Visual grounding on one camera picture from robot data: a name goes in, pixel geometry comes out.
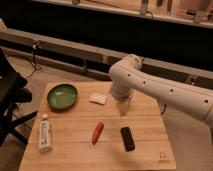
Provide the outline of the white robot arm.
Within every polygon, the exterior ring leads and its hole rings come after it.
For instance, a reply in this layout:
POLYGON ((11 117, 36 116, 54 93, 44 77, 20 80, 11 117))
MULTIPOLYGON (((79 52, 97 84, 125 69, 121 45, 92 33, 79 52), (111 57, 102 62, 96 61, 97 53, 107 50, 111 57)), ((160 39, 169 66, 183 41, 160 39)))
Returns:
POLYGON ((134 54, 127 55, 110 67, 110 93, 115 100, 128 101, 134 89, 213 128, 213 90, 152 76, 142 72, 141 67, 142 59, 134 54))

